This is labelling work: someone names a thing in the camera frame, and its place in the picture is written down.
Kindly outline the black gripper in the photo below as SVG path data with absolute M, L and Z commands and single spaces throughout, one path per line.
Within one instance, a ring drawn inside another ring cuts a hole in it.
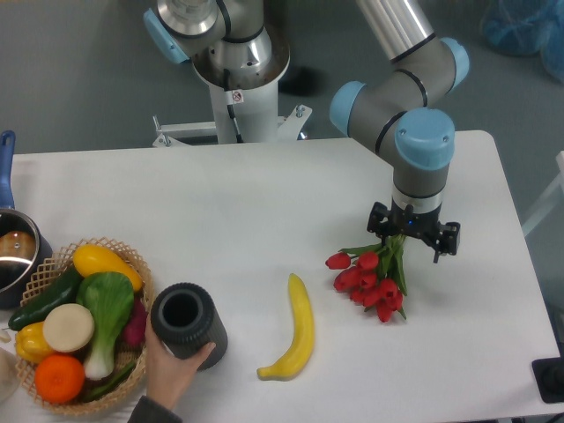
M 439 205 L 434 210 L 418 213 L 409 204 L 404 209 L 392 201 L 389 210 L 385 204 L 375 202 L 368 216 L 367 231 L 378 238 L 394 235 L 421 239 L 434 251 L 433 263 L 441 256 L 455 256 L 460 242 L 461 225 L 458 222 L 439 222 Z

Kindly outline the person's hand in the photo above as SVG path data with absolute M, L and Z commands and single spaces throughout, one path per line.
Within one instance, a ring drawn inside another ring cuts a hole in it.
M 161 343 L 152 329 L 150 320 L 145 328 L 145 344 L 146 395 L 155 403 L 172 411 L 216 344 L 207 343 L 192 357 L 186 360 L 178 359 Z

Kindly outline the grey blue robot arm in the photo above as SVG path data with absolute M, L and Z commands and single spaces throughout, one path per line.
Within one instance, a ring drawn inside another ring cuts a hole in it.
M 466 77 L 469 57 L 438 38 L 415 1 L 361 1 L 360 11 L 393 65 L 381 85 L 343 85 L 330 120 L 393 169 L 390 205 L 375 204 L 367 229 L 383 241 L 405 235 L 436 256 L 458 250 L 460 226 L 439 220 L 455 127 L 433 103 Z M 266 23 L 261 1 L 159 1 L 147 32 L 173 63 L 190 62 L 207 84 L 221 144 L 279 141 L 278 83 L 290 63 L 286 40 Z

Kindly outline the grey sleeved forearm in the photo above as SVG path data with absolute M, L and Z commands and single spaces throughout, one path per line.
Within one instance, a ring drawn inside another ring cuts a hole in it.
M 141 396 L 134 407 L 128 423 L 182 423 L 183 420 L 173 411 L 158 404 L 148 396 Z

